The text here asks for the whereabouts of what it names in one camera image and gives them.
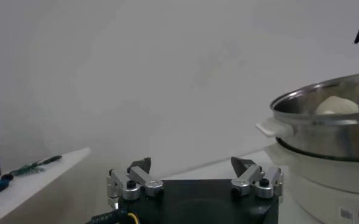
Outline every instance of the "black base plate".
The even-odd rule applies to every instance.
[[[231,180],[165,180],[161,199],[120,200],[119,207],[134,211],[142,224],[277,224],[277,197],[234,196]],[[121,224],[133,224],[126,219]]]

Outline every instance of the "black cable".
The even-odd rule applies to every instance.
[[[91,218],[86,224],[113,224],[118,223],[127,217],[127,211],[124,209],[117,209],[112,212],[96,215]]]

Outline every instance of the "metal pot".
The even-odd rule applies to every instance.
[[[359,113],[315,115],[318,105],[338,96],[359,105],[359,74],[306,86],[271,103],[274,117],[257,124],[292,151],[318,158],[359,162]]]

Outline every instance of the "white surface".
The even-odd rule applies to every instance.
[[[359,224],[359,194],[338,191],[293,174],[290,178],[292,193],[311,215],[329,224]],[[351,219],[341,216],[341,209]]]
[[[15,177],[10,186],[0,192],[0,219],[40,192],[67,170],[84,159],[91,150],[88,148],[64,154],[61,160],[42,166],[45,171],[25,177]]]
[[[2,0],[2,168],[90,146],[63,213],[103,213],[111,168],[150,156],[165,176],[266,145],[272,99],[359,72],[358,28],[355,0]]]
[[[252,159],[264,170],[268,170],[273,166],[272,161],[264,151],[252,153],[242,158]],[[286,167],[282,167],[285,174],[283,203],[279,208],[279,223],[281,224],[320,224],[315,218],[307,214],[293,199],[289,190],[289,173]],[[201,167],[196,170],[181,173],[168,177],[167,179],[186,180],[186,179],[218,179],[218,178],[235,178],[235,172],[229,160]]]

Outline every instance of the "pot handle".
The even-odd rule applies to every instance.
[[[257,123],[257,128],[268,138],[283,138],[294,135],[293,127],[289,124],[278,121],[270,117],[261,123]]]

